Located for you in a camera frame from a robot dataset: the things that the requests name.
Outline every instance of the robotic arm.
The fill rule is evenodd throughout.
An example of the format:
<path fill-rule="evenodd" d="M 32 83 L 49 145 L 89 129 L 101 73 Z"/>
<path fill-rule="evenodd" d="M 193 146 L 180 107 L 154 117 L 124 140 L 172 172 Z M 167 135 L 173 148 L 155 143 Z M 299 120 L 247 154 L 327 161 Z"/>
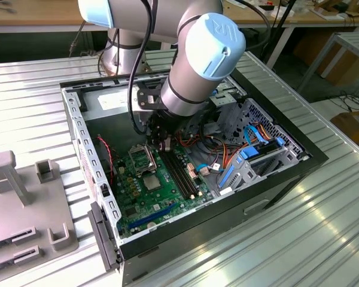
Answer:
<path fill-rule="evenodd" d="M 107 73 L 129 74 L 147 28 L 141 0 L 78 0 L 78 4 L 85 21 L 109 28 L 107 47 L 113 46 L 103 55 Z M 160 92 L 166 109 L 155 113 L 150 123 L 159 127 L 156 132 L 164 140 L 193 116 L 232 72 L 245 51 L 245 38 L 237 25 L 222 15 L 220 0 L 150 0 L 150 6 L 151 39 L 178 39 L 177 59 Z M 142 61 L 137 71 L 143 70 Z"/>

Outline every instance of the metal workbench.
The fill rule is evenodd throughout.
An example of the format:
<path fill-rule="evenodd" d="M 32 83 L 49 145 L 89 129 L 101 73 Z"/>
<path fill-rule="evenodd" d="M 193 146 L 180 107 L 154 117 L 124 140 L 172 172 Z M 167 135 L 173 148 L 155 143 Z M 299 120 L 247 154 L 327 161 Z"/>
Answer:
<path fill-rule="evenodd" d="M 150 52 L 148 63 L 168 68 L 173 53 Z M 0 286 L 120 283 L 119 274 L 104 272 L 59 89 L 60 82 L 97 77 L 96 64 L 93 57 L 0 64 L 0 150 L 12 149 L 19 167 L 43 158 L 60 164 L 80 242 L 75 252 Z M 238 69 L 330 159 L 273 208 L 132 286 L 359 284 L 359 149 L 251 53 Z"/>
<path fill-rule="evenodd" d="M 305 75 L 302 78 L 302 82 L 297 88 L 298 93 L 300 93 L 309 82 L 311 76 L 314 74 L 314 72 L 318 69 L 319 65 L 324 60 L 325 56 L 328 54 L 329 51 L 331 51 L 334 44 L 337 43 L 342 46 L 340 49 L 342 52 L 338 53 L 335 58 L 331 62 L 335 65 L 337 61 L 343 56 L 344 51 L 348 50 L 353 52 L 355 55 L 359 57 L 359 32 L 344 32 L 344 33 L 334 33 L 331 35 L 331 37 L 328 39 L 326 44 L 323 46 L 322 50 L 319 52 L 315 60 L 310 65 L 309 69 L 306 71 Z M 354 94 L 359 95 L 359 86 L 354 91 Z"/>

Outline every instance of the red wire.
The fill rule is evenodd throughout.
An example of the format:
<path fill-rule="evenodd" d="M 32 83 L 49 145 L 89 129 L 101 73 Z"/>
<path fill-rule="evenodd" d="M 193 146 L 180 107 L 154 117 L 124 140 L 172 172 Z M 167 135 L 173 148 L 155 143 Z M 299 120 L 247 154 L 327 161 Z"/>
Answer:
<path fill-rule="evenodd" d="M 100 136 L 98 136 L 97 138 L 105 145 L 105 147 L 107 148 L 107 151 L 108 151 L 109 161 L 110 161 L 110 184 L 112 185 L 112 184 L 113 184 L 113 162 L 112 162 L 112 154 L 111 154 L 111 152 L 110 152 L 110 148 L 109 148 L 108 144 L 107 144 Z"/>

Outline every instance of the power cable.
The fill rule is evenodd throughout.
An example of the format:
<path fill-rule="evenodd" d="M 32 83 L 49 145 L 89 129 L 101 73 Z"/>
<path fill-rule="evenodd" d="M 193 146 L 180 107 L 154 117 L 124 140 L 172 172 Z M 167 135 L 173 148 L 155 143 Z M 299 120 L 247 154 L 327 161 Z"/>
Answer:
<path fill-rule="evenodd" d="M 133 107 L 132 107 L 132 90 L 133 90 L 134 78 L 135 78 L 135 75 L 137 72 L 139 61 L 141 61 L 144 50 L 148 44 L 150 34 L 152 33 L 152 30 L 153 30 L 153 14 L 151 12 L 151 7 L 150 7 L 149 2 L 147 0 L 141 0 L 141 2 L 143 3 L 143 5 L 146 9 L 146 13 L 148 16 L 148 24 L 147 24 L 147 29 L 145 32 L 144 39 L 142 40 L 141 48 L 138 51 L 137 58 L 134 62 L 132 72 L 130 73 L 130 77 L 129 77 L 129 83 L 127 86 L 127 110 L 129 112 L 129 118 L 132 122 L 134 131 L 137 132 L 137 134 L 139 134 L 139 135 L 144 135 L 146 133 L 146 129 L 140 130 L 139 127 L 137 126 L 136 120 L 134 119 Z"/>
<path fill-rule="evenodd" d="M 76 46 L 77 46 L 77 43 L 78 43 L 78 36 L 80 36 L 80 33 L 81 33 L 81 31 L 83 30 L 83 27 L 84 27 L 85 23 L 86 23 L 85 21 L 83 21 L 83 22 L 81 23 L 80 28 L 78 28 L 76 37 L 74 38 L 74 40 L 73 40 L 72 43 L 71 43 L 71 46 L 70 46 L 70 48 L 69 48 L 69 58 L 72 57 L 72 53 L 74 52 L 74 50 L 75 50 L 75 48 L 76 48 Z"/>

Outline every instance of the cardboard box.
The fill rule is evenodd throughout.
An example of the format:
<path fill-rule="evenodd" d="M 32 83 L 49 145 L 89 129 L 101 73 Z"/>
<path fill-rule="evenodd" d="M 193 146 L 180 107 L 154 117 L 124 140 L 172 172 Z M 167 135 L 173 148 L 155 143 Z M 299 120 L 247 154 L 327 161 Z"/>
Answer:
<path fill-rule="evenodd" d="M 359 146 L 359 111 L 341 113 L 331 122 Z"/>
<path fill-rule="evenodd" d="M 359 9 L 359 0 L 351 0 L 348 4 L 347 11 L 356 12 Z"/>
<path fill-rule="evenodd" d="M 327 11 L 321 7 L 315 7 L 314 10 L 323 16 L 335 16 L 339 13 L 338 11 Z"/>

